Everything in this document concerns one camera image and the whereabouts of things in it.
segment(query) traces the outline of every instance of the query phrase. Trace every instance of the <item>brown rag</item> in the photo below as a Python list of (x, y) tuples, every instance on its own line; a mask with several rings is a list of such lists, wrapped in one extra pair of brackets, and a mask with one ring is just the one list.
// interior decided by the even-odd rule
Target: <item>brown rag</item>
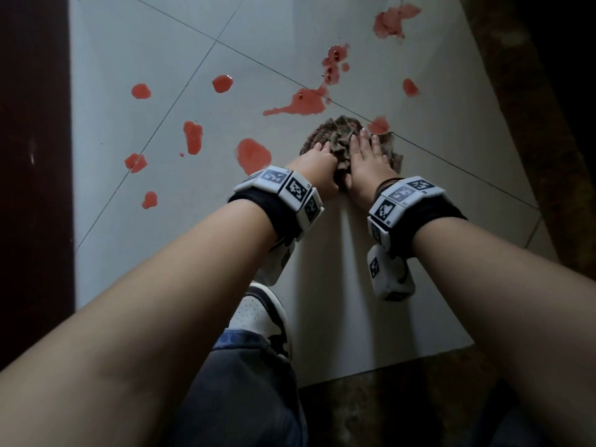
[[(353, 117), (339, 116), (335, 120), (329, 118), (308, 135), (300, 150), (300, 155), (306, 154), (318, 142), (324, 145), (327, 141), (330, 141), (332, 153), (337, 157), (337, 170), (334, 179), (336, 182), (341, 182), (343, 175), (350, 172), (350, 137), (353, 134), (358, 135), (361, 129), (361, 123)], [(383, 155), (386, 155), (389, 159), (389, 165), (395, 172), (399, 173), (404, 156), (393, 152), (393, 135), (391, 132), (379, 134), (378, 140)]]

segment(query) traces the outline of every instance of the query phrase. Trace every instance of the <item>hand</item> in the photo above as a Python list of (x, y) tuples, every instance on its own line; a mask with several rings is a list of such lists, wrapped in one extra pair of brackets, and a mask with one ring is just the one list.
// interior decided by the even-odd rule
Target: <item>hand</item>
[(399, 177), (383, 155), (378, 136), (373, 134), (369, 142), (366, 129), (360, 130), (360, 138), (355, 134), (350, 138), (350, 167), (352, 174), (344, 176), (344, 184), (354, 202), (367, 211), (373, 206), (374, 194), (382, 181)]
[(337, 196), (339, 188), (333, 181), (337, 158), (332, 155), (332, 144), (329, 141), (325, 146), (318, 142), (306, 154), (296, 158), (286, 167), (298, 171), (313, 187), (317, 188), (323, 201)]

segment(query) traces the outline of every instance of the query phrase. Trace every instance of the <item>leg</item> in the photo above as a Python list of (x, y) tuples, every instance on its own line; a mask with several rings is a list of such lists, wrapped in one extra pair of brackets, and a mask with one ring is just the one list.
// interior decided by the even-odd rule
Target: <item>leg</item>
[(161, 445), (306, 446), (286, 327), (275, 294), (253, 283)]

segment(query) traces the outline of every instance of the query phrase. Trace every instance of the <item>shoe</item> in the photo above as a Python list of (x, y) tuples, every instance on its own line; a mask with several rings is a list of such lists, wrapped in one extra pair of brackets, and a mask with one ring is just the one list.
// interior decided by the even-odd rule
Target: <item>shoe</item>
[(256, 332), (269, 342), (275, 353), (291, 359), (286, 311), (275, 293), (263, 284), (251, 282), (228, 328)]

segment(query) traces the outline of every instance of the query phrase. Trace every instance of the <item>red liquid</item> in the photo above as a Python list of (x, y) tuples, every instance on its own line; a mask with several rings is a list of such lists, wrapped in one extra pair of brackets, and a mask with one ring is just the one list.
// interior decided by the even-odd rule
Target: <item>red liquid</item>
[(203, 127), (192, 121), (186, 121), (184, 122), (184, 135), (187, 138), (188, 153), (197, 155), (202, 147)]
[(389, 122), (384, 116), (377, 116), (367, 127), (371, 134), (383, 134), (389, 131)]
[(145, 166), (147, 166), (147, 161), (145, 160), (145, 156), (141, 155), (141, 156), (139, 156), (139, 158), (137, 158), (135, 164), (132, 165), (132, 169), (130, 170), (130, 173), (136, 174), (141, 169), (145, 168)]
[(124, 164), (128, 169), (132, 169), (132, 167), (135, 165), (135, 161), (137, 160), (137, 158), (139, 158), (139, 154), (130, 154), (124, 160)]
[(397, 36), (405, 38), (402, 28), (402, 20), (416, 17), (421, 9), (418, 6), (404, 4), (399, 7), (390, 7), (388, 10), (377, 14), (372, 29), (377, 37), (386, 38), (388, 36)]
[(135, 99), (148, 99), (151, 97), (151, 91), (145, 83), (136, 84), (130, 92)]
[(154, 191), (147, 191), (145, 193), (145, 200), (141, 204), (143, 209), (150, 209), (151, 207), (155, 207), (157, 205), (157, 194)]
[(238, 164), (246, 175), (257, 172), (271, 164), (271, 152), (252, 138), (244, 138), (235, 150)]
[(414, 96), (420, 94), (420, 91), (418, 90), (416, 85), (409, 78), (406, 78), (404, 80), (404, 83), (402, 86), (404, 88), (404, 92), (406, 93), (406, 96), (408, 96), (408, 97), (414, 97)]
[(232, 77), (229, 75), (220, 75), (219, 77), (215, 77), (215, 79), (212, 81), (215, 92), (219, 93), (226, 92), (232, 87), (233, 82), (234, 81), (232, 80)]
[(347, 58), (348, 48), (350, 48), (350, 44), (348, 43), (343, 47), (341, 45), (333, 45), (327, 52), (327, 56), (321, 61), (324, 67), (323, 77), (325, 83), (337, 84), (339, 82), (339, 63)]
[(319, 114), (325, 111), (325, 105), (323, 105), (323, 97), (328, 96), (329, 91), (327, 85), (323, 83), (317, 89), (305, 89), (300, 88), (292, 96), (292, 102), (287, 106), (281, 108), (274, 108), (272, 110), (263, 111), (263, 116), (269, 116), (271, 114), (279, 114), (280, 112), (286, 112), (287, 114), (300, 114), (306, 116), (308, 114)]

